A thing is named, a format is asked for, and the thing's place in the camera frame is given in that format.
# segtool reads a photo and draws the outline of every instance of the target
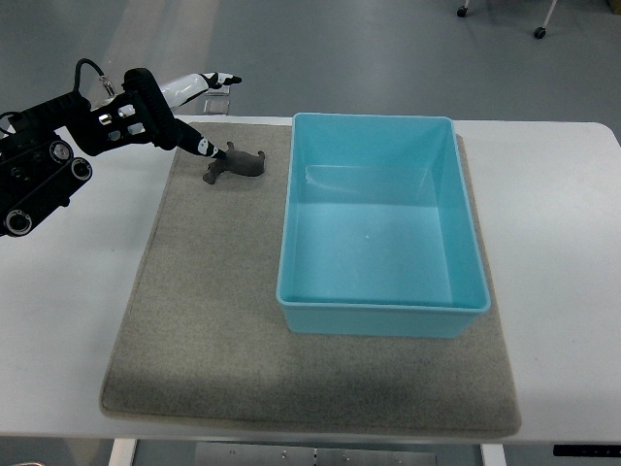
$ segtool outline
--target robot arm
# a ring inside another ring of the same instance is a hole
[[[91,110],[79,91],[80,69],[88,63],[100,74],[111,99]],[[2,130],[0,139],[0,236],[20,237],[28,234],[58,207],[67,207],[69,198],[92,175],[90,164],[74,157],[68,143],[55,130],[66,126],[76,144],[88,155],[97,155],[129,144],[153,143],[164,150],[180,147],[190,153],[224,158],[198,131],[176,119],[171,105],[182,105],[210,87],[239,83],[232,75],[211,73],[192,85],[189,77],[183,84],[181,99],[167,99],[174,83],[160,89],[151,72],[144,68],[127,71],[121,94],[114,94],[112,84],[92,61],[83,59],[76,66],[74,89],[23,112],[8,112],[14,133]]]

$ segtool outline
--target toy animal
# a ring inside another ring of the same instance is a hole
[[[203,181],[214,184],[217,177],[223,172],[232,172],[245,177],[258,177],[265,171],[265,152],[260,150],[258,155],[251,155],[242,150],[235,150],[230,141],[226,143],[228,150],[226,157],[218,158],[210,163]]]

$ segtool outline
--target white table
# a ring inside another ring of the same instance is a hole
[[[596,123],[456,121],[455,127],[465,141],[523,417],[520,431],[502,442],[618,443],[619,144]],[[91,158],[94,177],[69,208],[27,237],[0,238],[0,435],[425,440],[216,431],[99,412],[101,382],[173,155],[148,145]]]

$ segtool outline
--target gray felt mat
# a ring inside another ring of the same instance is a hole
[[[219,147],[263,150],[266,173],[208,185],[209,160],[177,153],[103,384],[106,415],[320,433],[517,431],[495,299],[453,340],[290,332],[275,294],[291,128],[195,126]]]

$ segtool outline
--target light blue container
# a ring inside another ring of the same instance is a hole
[[[321,334],[452,338],[489,309],[450,119],[294,116],[277,299]]]

